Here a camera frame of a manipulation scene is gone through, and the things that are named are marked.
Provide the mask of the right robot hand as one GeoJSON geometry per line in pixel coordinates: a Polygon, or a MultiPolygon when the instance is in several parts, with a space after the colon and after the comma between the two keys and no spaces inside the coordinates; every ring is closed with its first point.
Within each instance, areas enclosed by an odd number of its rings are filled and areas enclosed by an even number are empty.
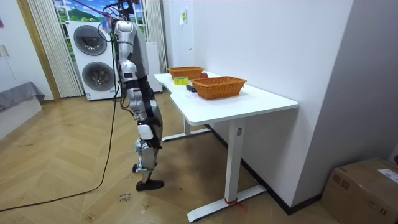
{"type": "Polygon", "coordinates": [[[137,122],[137,130],[141,139],[154,149],[162,149],[158,128],[160,126],[149,119],[137,122]]]}

